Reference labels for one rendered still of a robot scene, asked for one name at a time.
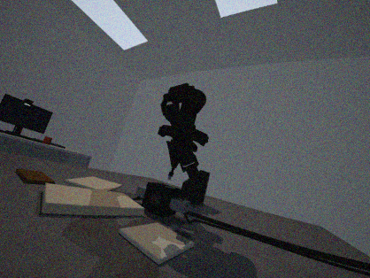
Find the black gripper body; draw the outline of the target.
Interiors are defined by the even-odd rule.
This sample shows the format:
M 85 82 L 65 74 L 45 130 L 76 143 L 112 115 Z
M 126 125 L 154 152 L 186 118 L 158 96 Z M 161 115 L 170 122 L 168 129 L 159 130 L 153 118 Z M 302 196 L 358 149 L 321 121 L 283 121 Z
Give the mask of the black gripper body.
M 190 123 L 189 123 L 190 122 Z M 196 128 L 195 121 L 186 116 L 179 116 L 177 119 L 174 119 L 175 126 L 163 125 L 158 130 L 158 135 L 164 137 L 166 135 L 171 136 L 171 142 L 183 143 L 187 145 L 187 148 L 190 148 L 191 151 L 197 152 L 197 145 L 194 142 L 189 142 L 191 139 L 189 137 L 184 137 L 184 129 L 187 124 L 190 124 L 191 127 Z

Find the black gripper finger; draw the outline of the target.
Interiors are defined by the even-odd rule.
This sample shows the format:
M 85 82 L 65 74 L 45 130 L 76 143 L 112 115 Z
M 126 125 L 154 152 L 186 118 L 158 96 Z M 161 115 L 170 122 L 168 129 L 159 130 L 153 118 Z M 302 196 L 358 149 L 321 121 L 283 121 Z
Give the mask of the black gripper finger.
M 185 148 L 185 149 L 181 152 L 181 155 L 180 155 L 180 157 L 179 157 L 179 159 L 178 159 L 178 162 L 177 162 L 176 167 L 179 165 L 179 163 L 180 163 L 180 161 L 181 161 L 182 157 L 184 156 L 184 154 L 185 154 L 186 152 L 188 152 L 188 151 L 191 151 L 191 149 L 190 149 L 190 148 Z M 176 167 L 175 167 L 175 168 L 176 168 Z
M 178 159 L 181 155 L 181 152 L 188 146 L 183 143 L 175 143 L 166 141 L 167 147 L 169 150 L 169 156 L 171 161 L 171 167 L 175 168 L 178 162 Z

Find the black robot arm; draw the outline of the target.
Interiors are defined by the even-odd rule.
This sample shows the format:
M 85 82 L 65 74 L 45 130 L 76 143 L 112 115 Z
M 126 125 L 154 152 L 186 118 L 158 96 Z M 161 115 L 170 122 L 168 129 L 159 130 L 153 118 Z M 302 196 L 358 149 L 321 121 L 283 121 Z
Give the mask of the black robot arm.
M 167 104 L 167 102 L 170 101 L 172 101 L 172 103 Z M 181 109 L 179 103 L 181 103 Z M 201 90 L 195 89 L 194 85 L 189 86 L 188 83 L 183 83 L 181 85 L 171 87 L 168 90 L 168 93 L 163 95 L 163 101 L 160 105 L 165 118 L 171 123 L 171 126 L 175 126 L 176 124 L 174 123 L 174 119 L 177 119 L 179 116 L 186 116 L 196 120 L 197 114 L 204 107 L 205 103 L 206 95 Z M 183 133 L 184 137 L 189 137 L 191 139 L 189 142 L 195 141 L 200 143 L 202 146 L 204 146 L 205 143 L 208 143 L 208 135 L 191 127 L 190 124 L 187 124 Z M 180 165 L 181 170 L 183 172 L 187 172 L 189 178 L 199 172 L 197 169 L 199 163 L 197 162 L 197 157 L 193 151 L 188 151 L 184 154 L 180 161 Z

